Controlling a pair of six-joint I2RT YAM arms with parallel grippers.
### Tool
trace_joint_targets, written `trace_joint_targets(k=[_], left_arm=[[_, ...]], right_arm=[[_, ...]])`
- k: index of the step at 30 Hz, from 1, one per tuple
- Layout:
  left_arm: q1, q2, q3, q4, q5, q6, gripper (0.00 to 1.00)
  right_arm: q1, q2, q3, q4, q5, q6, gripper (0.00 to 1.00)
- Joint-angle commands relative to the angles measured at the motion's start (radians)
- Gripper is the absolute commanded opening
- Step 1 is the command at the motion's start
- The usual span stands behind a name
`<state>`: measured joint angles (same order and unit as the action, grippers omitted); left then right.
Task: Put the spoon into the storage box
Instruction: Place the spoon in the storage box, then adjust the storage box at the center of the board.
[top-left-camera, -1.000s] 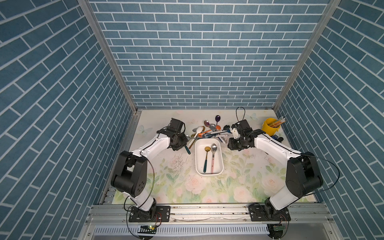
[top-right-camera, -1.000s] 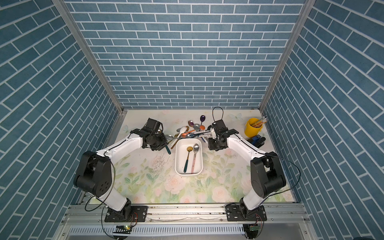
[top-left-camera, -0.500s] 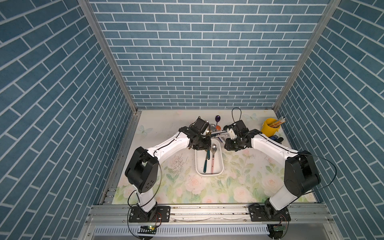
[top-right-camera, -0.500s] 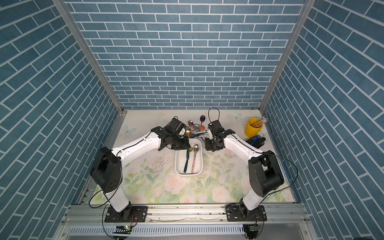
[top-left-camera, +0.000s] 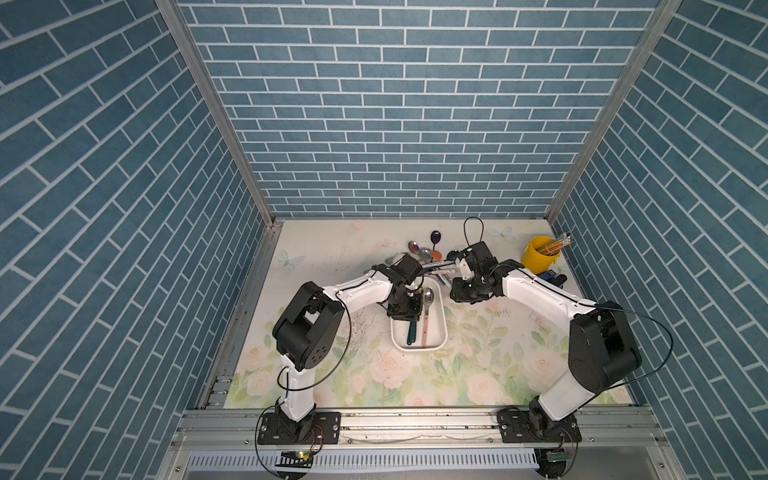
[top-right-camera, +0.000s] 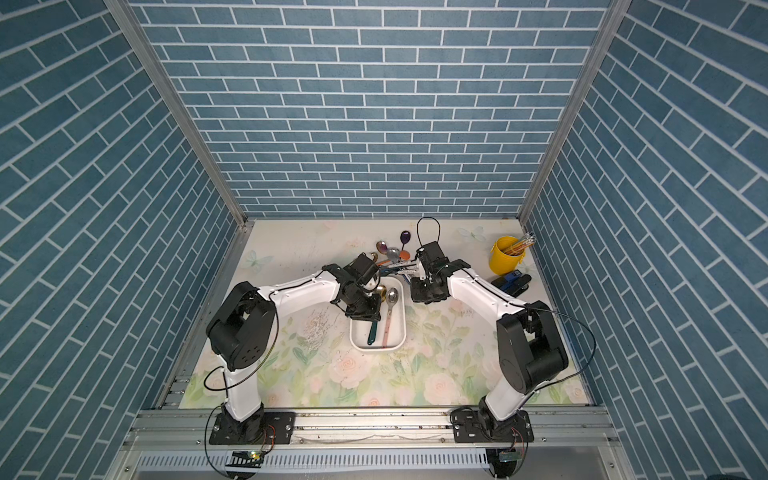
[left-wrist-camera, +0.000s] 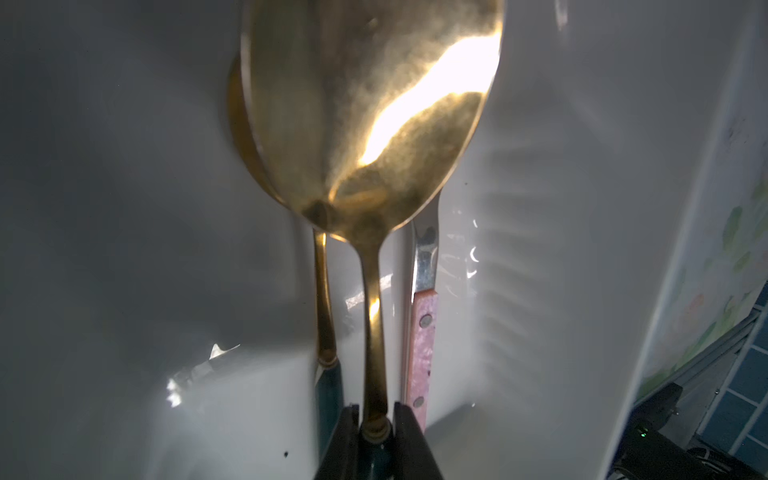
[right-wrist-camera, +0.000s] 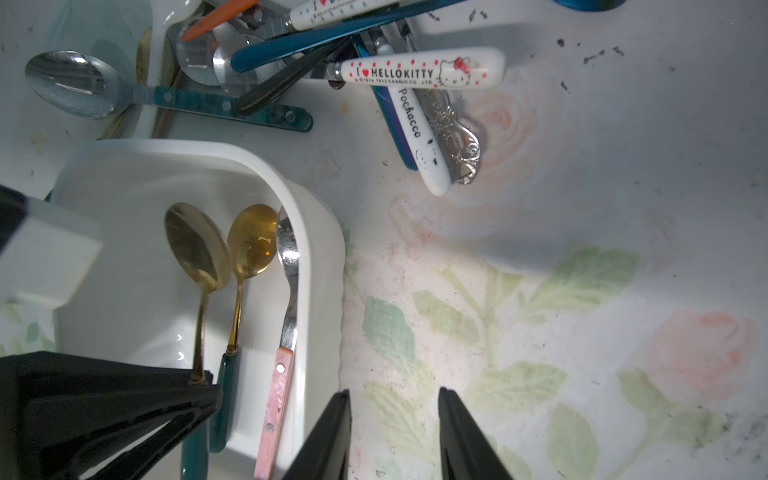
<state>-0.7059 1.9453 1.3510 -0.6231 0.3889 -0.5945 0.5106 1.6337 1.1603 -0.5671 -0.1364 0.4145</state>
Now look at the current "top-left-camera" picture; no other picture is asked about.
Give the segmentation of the gold spoon green handle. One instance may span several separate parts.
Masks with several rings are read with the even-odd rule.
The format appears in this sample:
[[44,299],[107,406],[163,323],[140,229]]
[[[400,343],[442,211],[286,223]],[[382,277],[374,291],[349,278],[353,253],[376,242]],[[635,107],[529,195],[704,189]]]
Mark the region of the gold spoon green handle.
[[414,294],[409,304],[409,327],[407,333],[406,345],[411,346],[416,340],[417,323],[421,313],[422,295],[420,293]]

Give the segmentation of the steel spoon pink handle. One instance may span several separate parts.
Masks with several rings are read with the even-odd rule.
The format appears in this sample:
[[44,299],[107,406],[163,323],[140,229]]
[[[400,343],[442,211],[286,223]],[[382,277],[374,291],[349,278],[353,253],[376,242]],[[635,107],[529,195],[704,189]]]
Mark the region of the steel spoon pink handle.
[[434,291],[431,288],[425,288],[423,290],[423,307],[424,314],[422,320],[422,334],[421,334],[421,347],[428,347],[428,331],[429,331],[429,315],[430,308],[435,300]]

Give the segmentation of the white plastic storage box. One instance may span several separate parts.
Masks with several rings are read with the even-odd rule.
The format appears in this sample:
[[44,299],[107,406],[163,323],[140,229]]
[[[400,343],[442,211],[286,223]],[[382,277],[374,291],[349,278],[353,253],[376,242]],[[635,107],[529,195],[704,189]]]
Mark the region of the white plastic storage box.
[[433,292],[432,302],[425,306],[423,295],[416,296],[421,308],[415,321],[391,320],[391,339],[405,353],[435,352],[448,341],[448,326],[444,312],[443,286],[433,277],[426,277],[422,288]]

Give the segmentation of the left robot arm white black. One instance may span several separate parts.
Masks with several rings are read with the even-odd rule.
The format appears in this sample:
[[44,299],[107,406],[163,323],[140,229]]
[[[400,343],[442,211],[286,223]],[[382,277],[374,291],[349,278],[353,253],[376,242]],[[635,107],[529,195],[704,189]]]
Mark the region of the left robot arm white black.
[[284,391],[279,406],[284,418],[299,424],[314,413],[313,389],[319,384],[315,368],[331,352],[343,318],[380,304],[392,319],[418,319],[421,303],[411,286],[422,274],[418,261],[402,258],[394,265],[376,265],[341,284],[322,287],[309,281],[301,285],[272,331],[282,356],[277,382]]

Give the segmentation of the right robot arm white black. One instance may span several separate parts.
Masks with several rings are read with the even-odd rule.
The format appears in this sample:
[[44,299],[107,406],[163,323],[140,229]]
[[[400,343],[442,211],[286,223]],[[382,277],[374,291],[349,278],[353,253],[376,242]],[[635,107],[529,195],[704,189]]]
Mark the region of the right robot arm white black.
[[455,265],[458,275],[452,279],[450,291],[454,302],[506,297],[568,331],[567,370],[529,404],[528,418],[534,429],[558,426],[642,365],[635,336],[618,304],[574,296],[513,260],[457,259]]

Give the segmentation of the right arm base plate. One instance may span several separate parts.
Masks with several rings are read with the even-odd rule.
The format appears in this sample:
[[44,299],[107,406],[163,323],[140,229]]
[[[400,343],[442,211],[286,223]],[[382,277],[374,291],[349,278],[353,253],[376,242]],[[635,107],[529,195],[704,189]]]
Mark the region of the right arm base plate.
[[542,411],[507,407],[496,412],[504,443],[579,443],[581,431],[574,414],[550,420]]

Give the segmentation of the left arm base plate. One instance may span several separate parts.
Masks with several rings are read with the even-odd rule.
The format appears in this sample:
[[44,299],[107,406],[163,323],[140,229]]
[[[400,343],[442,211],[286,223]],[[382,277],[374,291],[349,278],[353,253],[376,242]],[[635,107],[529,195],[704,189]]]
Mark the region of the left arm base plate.
[[265,413],[257,431],[259,445],[299,445],[339,441],[342,415],[338,411],[312,410],[302,420],[290,419],[280,407]]

